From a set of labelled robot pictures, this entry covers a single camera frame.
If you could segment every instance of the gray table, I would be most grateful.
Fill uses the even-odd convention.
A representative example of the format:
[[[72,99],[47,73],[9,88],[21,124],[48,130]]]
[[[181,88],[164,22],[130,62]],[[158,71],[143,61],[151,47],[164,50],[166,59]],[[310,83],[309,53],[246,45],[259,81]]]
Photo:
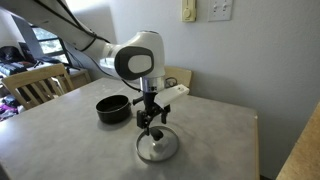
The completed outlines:
[[[161,163],[140,160],[142,132],[132,118],[98,120],[96,103],[110,95],[140,93],[121,81],[100,79],[0,123],[0,162],[13,180],[257,179],[256,112],[185,96],[171,104],[167,126],[180,148]],[[156,118],[152,125],[159,125]]]

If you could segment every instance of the black pot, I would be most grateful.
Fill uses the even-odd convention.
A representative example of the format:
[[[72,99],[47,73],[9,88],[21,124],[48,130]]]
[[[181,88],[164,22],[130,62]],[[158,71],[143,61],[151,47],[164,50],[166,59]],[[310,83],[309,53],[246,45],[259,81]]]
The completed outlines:
[[[106,124],[116,124],[131,115],[131,103],[124,95],[114,95],[102,99],[96,109],[99,118]]]

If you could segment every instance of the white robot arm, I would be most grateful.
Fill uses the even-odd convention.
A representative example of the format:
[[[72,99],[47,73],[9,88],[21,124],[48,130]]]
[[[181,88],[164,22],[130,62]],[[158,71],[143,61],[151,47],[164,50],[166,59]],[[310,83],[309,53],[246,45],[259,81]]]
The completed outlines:
[[[164,48],[156,32],[141,31],[128,42],[115,45],[79,22],[65,0],[1,0],[0,7],[56,34],[88,55],[104,73],[125,80],[140,78],[143,97],[136,102],[143,100],[146,106],[138,115],[141,128],[148,128],[150,122],[146,121],[154,116],[167,114],[170,102],[189,92],[186,87],[183,91],[164,89]]]

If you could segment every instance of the window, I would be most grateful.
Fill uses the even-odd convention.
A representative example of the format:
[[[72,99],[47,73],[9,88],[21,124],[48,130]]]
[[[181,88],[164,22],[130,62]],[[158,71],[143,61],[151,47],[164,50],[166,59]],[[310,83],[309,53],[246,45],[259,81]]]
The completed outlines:
[[[71,64],[63,41],[58,36],[37,26],[31,25],[31,28],[46,56],[58,59],[65,64]]]

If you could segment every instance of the glass lid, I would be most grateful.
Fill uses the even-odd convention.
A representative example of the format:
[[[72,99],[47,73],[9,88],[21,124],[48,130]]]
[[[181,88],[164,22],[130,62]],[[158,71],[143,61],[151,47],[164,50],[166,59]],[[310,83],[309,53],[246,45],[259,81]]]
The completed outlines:
[[[138,155],[148,161],[163,161],[173,156],[179,148],[176,133],[164,126],[150,128],[150,135],[142,132],[136,143]]]

